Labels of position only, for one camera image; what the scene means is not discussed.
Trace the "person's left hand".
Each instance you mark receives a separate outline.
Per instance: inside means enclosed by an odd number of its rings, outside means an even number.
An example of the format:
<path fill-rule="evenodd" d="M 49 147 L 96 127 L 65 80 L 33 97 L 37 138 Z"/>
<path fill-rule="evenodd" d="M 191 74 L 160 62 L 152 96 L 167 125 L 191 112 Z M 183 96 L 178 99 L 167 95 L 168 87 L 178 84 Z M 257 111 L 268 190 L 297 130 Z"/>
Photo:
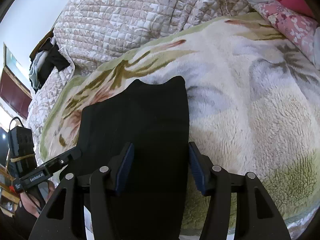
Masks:
<path fill-rule="evenodd" d="M 55 185 L 52 181 L 47 181 L 47 190 L 48 194 L 47 197 L 44 199 L 46 202 L 48 202 L 49 198 L 52 196 L 53 192 L 55 191 Z M 22 192 L 20 194 L 20 200 L 22 202 L 22 205 L 24 206 L 25 210 L 29 212 L 31 215 L 35 216 L 36 218 L 39 217 L 39 212 L 37 207 L 40 205 L 39 201 L 29 194 L 26 194 L 25 192 Z"/>

